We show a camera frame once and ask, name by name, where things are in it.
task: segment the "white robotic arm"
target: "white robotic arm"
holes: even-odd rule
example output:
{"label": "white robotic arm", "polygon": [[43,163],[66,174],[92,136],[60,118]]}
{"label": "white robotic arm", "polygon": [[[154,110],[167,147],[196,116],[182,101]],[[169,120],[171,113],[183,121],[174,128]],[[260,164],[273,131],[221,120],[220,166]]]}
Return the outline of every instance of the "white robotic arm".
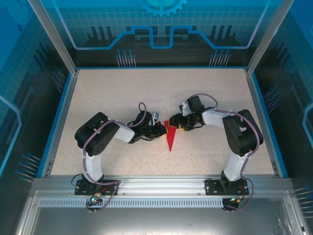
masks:
{"label": "white robotic arm", "polygon": [[[204,125],[214,125],[225,130],[228,145],[232,152],[227,167],[221,174],[221,185],[225,192],[228,192],[233,182],[241,180],[241,170],[247,156],[257,146],[257,137],[250,125],[242,120],[234,112],[225,112],[215,108],[205,108],[199,97],[192,96],[179,106],[180,114],[170,118],[170,125],[178,129],[190,131]],[[263,136],[248,110],[237,113],[248,120],[255,128],[260,144],[263,143]]]}
{"label": "white robotic arm", "polygon": [[152,141],[166,134],[165,126],[157,122],[158,113],[152,115],[147,111],[141,111],[132,125],[125,125],[118,121],[110,121],[103,113],[97,113],[76,134],[78,146],[84,159],[83,180],[90,184],[101,182],[103,173],[101,169],[101,153],[112,139],[118,139],[126,143],[135,143],[140,139]]}

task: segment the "gear logo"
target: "gear logo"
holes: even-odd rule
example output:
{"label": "gear logo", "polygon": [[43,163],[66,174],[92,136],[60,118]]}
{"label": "gear logo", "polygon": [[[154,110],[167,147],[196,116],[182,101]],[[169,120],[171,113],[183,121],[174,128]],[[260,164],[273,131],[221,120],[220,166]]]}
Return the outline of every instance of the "gear logo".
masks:
{"label": "gear logo", "polygon": [[6,7],[11,16],[22,24],[28,16],[27,0],[0,0],[0,6]]}
{"label": "gear logo", "polygon": [[182,5],[187,0],[138,0],[141,10],[146,10],[147,14],[152,13],[154,17],[164,15],[170,16],[176,14],[176,11],[182,9]]}

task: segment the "black servo bracket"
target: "black servo bracket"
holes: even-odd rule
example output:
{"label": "black servo bracket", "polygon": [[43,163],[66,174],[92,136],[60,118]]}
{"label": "black servo bracket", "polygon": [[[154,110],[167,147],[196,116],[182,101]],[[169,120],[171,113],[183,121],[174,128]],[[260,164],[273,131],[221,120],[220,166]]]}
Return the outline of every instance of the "black servo bracket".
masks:
{"label": "black servo bracket", "polygon": [[204,181],[206,196],[241,196],[243,195],[243,192],[241,191],[239,186],[244,187],[245,196],[249,195],[249,188],[247,182],[243,179],[237,180],[236,186],[229,188],[227,192],[225,192],[221,184],[221,180],[207,179]]}
{"label": "black servo bracket", "polygon": [[[116,181],[116,180],[104,180],[103,177],[100,180],[98,180],[98,182],[100,182],[100,183],[111,183],[114,181]],[[111,196],[115,190],[115,187],[117,187],[116,184],[107,185],[107,186],[94,184],[94,183],[88,181],[84,177],[84,175],[82,175],[82,179],[78,180],[76,182],[74,194],[75,195],[83,195],[83,196],[86,196],[86,195],[92,196],[92,195],[95,195],[96,193],[100,192],[101,195]]]}

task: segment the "glass enclosure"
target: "glass enclosure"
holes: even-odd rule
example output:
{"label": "glass enclosure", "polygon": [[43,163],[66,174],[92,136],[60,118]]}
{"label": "glass enclosure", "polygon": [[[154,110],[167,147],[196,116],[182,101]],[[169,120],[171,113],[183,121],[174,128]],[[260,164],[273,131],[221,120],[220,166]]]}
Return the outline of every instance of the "glass enclosure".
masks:
{"label": "glass enclosure", "polygon": [[26,0],[0,1],[0,21],[0,228],[13,234],[69,74]]}
{"label": "glass enclosure", "polygon": [[[245,68],[281,0],[42,3],[78,68]],[[294,1],[254,73],[288,175],[299,188],[313,187],[312,9],[312,1]],[[49,146],[71,74],[26,0],[0,0],[0,21],[0,228],[1,234],[12,234]],[[249,208],[264,209],[263,203],[274,206],[277,213],[265,211],[262,219],[272,218],[270,230],[285,233],[288,225],[276,227],[283,202],[259,202]],[[39,210],[40,226],[33,234],[54,233],[58,226],[46,230],[53,224],[51,212]],[[212,212],[201,211],[203,216]],[[162,213],[175,216],[173,211]],[[65,214],[69,219],[80,216],[76,209]],[[236,218],[246,220],[244,214]],[[64,224],[61,219],[56,222]],[[263,234],[262,222],[257,219],[251,224],[258,224]]]}
{"label": "glass enclosure", "polygon": [[44,0],[77,67],[247,66],[281,0]]}
{"label": "glass enclosure", "polygon": [[294,1],[255,70],[295,188],[313,187],[312,9],[312,1]]}

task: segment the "purple cable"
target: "purple cable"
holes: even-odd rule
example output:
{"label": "purple cable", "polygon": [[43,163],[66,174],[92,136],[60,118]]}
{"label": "purple cable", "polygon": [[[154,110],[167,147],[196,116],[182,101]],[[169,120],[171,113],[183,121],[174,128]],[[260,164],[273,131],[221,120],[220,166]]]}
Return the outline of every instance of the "purple cable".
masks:
{"label": "purple cable", "polygon": [[225,110],[217,110],[217,109],[215,110],[215,112],[222,113],[222,114],[233,114],[233,115],[239,116],[240,118],[242,118],[242,119],[250,126],[250,128],[252,129],[252,131],[254,132],[255,137],[256,137],[256,141],[257,141],[256,147],[255,147],[255,149],[254,149],[252,152],[250,152],[250,153],[247,155],[246,160],[245,160],[245,162],[244,162],[244,164],[243,164],[243,167],[242,167],[241,170],[240,170],[240,177],[241,177],[243,180],[248,180],[248,181],[251,183],[251,187],[252,187],[251,197],[249,198],[248,202],[247,202],[243,207],[241,207],[241,208],[239,208],[239,209],[236,209],[236,211],[241,211],[243,208],[245,208],[245,207],[251,202],[251,200],[252,200],[252,198],[253,198],[253,196],[254,196],[254,184],[253,184],[252,180],[250,180],[249,178],[244,177],[244,169],[245,169],[246,164],[248,163],[250,157],[252,156],[252,154],[254,154],[254,153],[258,150],[258,148],[259,148],[259,146],[260,146],[260,138],[259,138],[258,132],[257,132],[257,130],[255,129],[255,127],[254,127],[254,126],[252,125],[252,123],[251,123],[247,118],[245,118],[243,115],[241,115],[241,114],[239,114],[239,113],[237,113],[237,112],[233,112],[233,111],[225,111]]}
{"label": "purple cable", "polygon": [[211,96],[211,95],[209,95],[209,94],[205,94],[205,93],[193,94],[192,96],[189,97],[189,99],[192,98],[192,97],[194,97],[194,96],[196,96],[196,95],[205,95],[205,96],[210,97],[212,100],[215,101],[215,106],[214,106],[214,108],[216,108],[216,107],[218,106],[218,104],[219,104],[219,103],[217,102],[216,98],[214,98],[213,96]]}
{"label": "purple cable", "polygon": [[127,127],[135,127],[135,126],[138,126],[138,125],[140,125],[142,122],[143,122],[143,120],[145,119],[145,117],[146,117],[146,114],[147,114],[147,107],[146,107],[146,105],[145,105],[145,103],[144,102],[140,102],[139,103],[139,105],[138,105],[138,109],[139,109],[139,111],[141,111],[141,108],[140,108],[140,105],[143,105],[143,107],[145,108],[145,113],[143,114],[143,117],[142,117],[142,119],[140,120],[140,122],[138,122],[137,124],[135,124],[135,125],[129,125],[129,126],[127,126]]}
{"label": "purple cable", "polygon": [[[89,142],[90,142],[104,127],[106,127],[108,124],[110,124],[110,123],[112,123],[112,122],[115,122],[115,123],[118,123],[118,124],[121,124],[121,125],[127,126],[127,127],[135,127],[135,126],[140,125],[140,124],[143,122],[143,120],[145,119],[146,114],[147,114],[147,107],[146,107],[146,105],[145,105],[143,102],[140,102],[140,103],[139,103],[139,110],[141,111],[141,109],[140,109],[140,105],[141,105],[141,104],[142,104],[142,105],[144,106],[144,108],[145,108],[145,113],[144,113],[142,119],[140,120],[140,122],[138,122],[138,123],[135,124],[135,125],[129,125],[129,126],[127,126],[127,125],[125,125],[125,124],[123,124],[123,123],[121,123],[121,122],[119,122],[119,121],[117,121],[117,120],[109,120],[109,121],[103,123],[103,124],[89,137],[89,139],[85,142],[85,144],[84,144],[84,146],[83,146],[83,167],[84,167],[84,171],[85,171],[86,175],[88,176],[88,178],[90,179],[90,181],[92,181],[93,183],[95,183],[95,184],[97,184],[97,185],[102,185],[102,186],[108,186],[108,185],[117,184],[115,190],[113,191],[113,193],[112,193],[112,195],[111,195],[111,197],[108,199],[108,201],[106,202],[106,204],[105,204],[102,208],[98,209],[98,211],[104,209],[104,208],[108,205],[108,203],[111,201],[111,199],[113,198],[114,194],[116,193],[116,191],[117,191],[119,185],[121,184],[121,181],[120,181],[120,180],[117,180],[117,181],[113,181],[113,182],[110,182],[110,183],[100,183],[100,182],[95,181],[95,180],[89,175],[89,172],[87,172],[87,166],[86,166],[86,147],[87,147],[87,145],[89,144]],[[90,211],[90,209],[89,209],[89,203],[90,203],[90,201],[87,202],[86,208],[87,208],[87,210]]]}

